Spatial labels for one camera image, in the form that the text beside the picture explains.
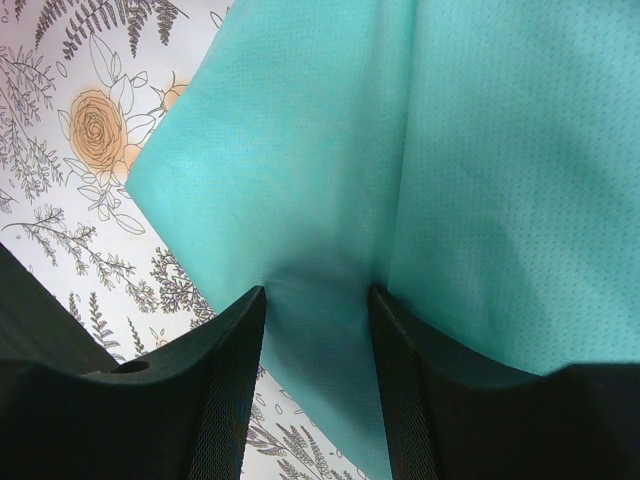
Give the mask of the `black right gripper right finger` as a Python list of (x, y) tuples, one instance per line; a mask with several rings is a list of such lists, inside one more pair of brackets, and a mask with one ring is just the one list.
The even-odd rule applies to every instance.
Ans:
[(534, 375), (420, 320), (381, 287), (368, 317), (396, 479), (635, 479), (639, 367)]

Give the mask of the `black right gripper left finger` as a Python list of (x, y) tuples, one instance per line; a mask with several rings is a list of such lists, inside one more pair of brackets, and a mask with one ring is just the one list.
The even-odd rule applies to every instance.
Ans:
[(1, 364), (5, 479), (237, 479), (265, 325), (256, 286), (109, 372)]

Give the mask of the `teal t shirt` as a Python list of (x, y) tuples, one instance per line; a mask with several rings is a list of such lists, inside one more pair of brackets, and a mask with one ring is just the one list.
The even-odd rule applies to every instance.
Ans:
[(639, 357), (635, 1), (237, 1), (126, 188), (262, 364), (391, 475), (366, 297), (501, 363)]

